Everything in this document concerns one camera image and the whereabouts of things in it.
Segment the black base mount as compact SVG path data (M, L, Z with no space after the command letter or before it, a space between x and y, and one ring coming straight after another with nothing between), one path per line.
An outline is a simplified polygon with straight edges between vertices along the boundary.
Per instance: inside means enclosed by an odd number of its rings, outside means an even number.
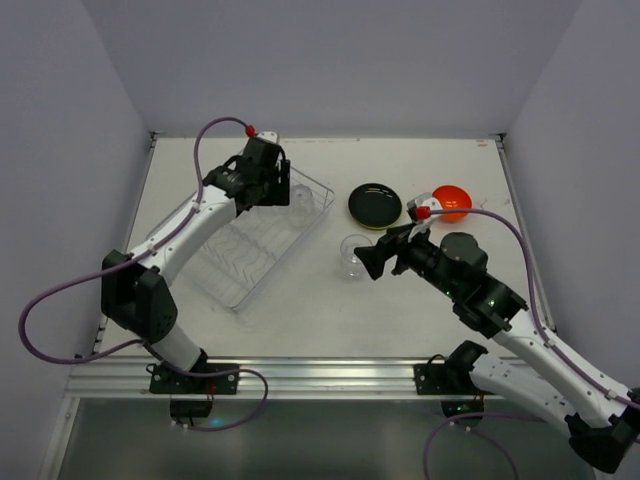
M444 397L440 409L445 417L472 414L456 420L464 427L477 427L485 412L486 391L476 387L470 377L474 362L488 350L465 340L450 355L435 354L426 362L413 365L413 380L418 396Z
M200 362L198 376L178 373L163 364L148 364L149 392L169 395L172 420L193 422L210 415L216 395L235 395L239 382L239 365Z

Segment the clear dish rack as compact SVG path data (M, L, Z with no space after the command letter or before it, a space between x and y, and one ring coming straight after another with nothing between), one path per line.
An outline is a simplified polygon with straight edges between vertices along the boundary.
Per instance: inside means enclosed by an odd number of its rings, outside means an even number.
M180 306L191 299L238 311L266 284L293 252L312 235L330 210L335 193L293 168L294 185L308 186L314 199L313 220L304 227L289 218L290 207L255 207L216 231L181 269L171 285Z

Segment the black round plate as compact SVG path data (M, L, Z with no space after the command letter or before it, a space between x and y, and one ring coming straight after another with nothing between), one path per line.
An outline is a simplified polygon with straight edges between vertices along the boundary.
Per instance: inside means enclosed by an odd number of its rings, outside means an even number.
M349 195L347 208L356 222L368 225L390 225L402 216L402 202L390 187L379 183L365 183Z

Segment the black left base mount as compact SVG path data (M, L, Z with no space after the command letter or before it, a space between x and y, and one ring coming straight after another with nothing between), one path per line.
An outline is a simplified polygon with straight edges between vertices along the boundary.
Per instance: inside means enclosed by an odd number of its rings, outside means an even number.
M200 362L198 376L178 373L163 364L148 364L149 392L169 395L172 420L193 422L210 415L216 395L235 395L239 382L239 365Z

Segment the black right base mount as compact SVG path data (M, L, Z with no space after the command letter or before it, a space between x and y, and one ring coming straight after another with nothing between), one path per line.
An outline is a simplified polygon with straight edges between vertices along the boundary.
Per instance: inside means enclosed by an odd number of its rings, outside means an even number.
M476 387L470 377L474 362L488 350L465 340L450 355L435 354L426 362L413 365L413 380L418 396L444 397L440 409L445 417L472 414L456 420L464 427L477 427L485 412L486 391Z

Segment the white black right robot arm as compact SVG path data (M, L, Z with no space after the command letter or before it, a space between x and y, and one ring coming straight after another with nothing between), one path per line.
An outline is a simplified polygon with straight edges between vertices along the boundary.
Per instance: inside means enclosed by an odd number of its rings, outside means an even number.
M416 273L453 303L472 331L509 350L530 367L516 370L472 341L445 360L437 379L454 390L502 396L556 427L591 467L617 471L639 438L639 392L603 374L550 329L535 323L526 301L487 271L488 256L473 236L454 232L435 245L427 230L392 228L355 256L372 279L385 264L393 274Z

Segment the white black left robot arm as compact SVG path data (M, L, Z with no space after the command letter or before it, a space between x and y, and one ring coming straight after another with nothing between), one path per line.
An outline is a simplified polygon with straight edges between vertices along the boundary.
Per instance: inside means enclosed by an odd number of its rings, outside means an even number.
M191 371L205 354L177 323L170 287L218 230L254 206L289 202L290 162L274 132L250 137L243 151L200 179L196 194L128 254L103 260L101 311L164 362Z

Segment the clear glass cup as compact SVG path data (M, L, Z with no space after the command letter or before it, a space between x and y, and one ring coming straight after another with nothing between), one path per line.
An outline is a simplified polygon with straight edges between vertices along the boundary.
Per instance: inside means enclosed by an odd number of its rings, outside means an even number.
M294 185L290 194L289 218L293 225L304 227L312 220L315 212L313 193L302 184Z
M366 272L361 260L355 255L355 249L371 245L371 240L360 234L349 235L343 239L340 245L340 253L343 271L348 277L358 278Z

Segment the aluminium front rail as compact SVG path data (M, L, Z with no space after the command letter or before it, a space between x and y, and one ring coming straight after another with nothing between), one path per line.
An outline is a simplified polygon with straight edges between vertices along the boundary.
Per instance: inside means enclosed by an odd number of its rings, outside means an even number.
M475 393L418 393L413 366L426 359L221 358L266 377L270 400L464 400ZM149 357L115 356L76 366L68 376L64 396L75 399L199 400L202 394L150 392Z

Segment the green round plate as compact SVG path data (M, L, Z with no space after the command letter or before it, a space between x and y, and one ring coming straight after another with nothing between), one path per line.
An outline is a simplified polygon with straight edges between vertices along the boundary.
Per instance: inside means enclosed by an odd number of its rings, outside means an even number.
M399 226L397 222L394 222L393 224L390 224L390 225L376 226L376 225L368 225L368 224L360 223L357 221L355 222L355 225L358 226L359 228L365 229L367 231L373 231L373 232L382 232L390 228Z

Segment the orange plastic bowl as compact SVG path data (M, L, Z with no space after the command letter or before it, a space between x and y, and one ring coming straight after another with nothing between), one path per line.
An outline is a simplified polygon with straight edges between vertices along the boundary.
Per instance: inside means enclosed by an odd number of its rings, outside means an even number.
M433 191L433 197L438 200L443 210L471 209L471 196L461 187L455 185L441 185ZM454 223L466 216L465 212L446 213L440 216L444 222Z

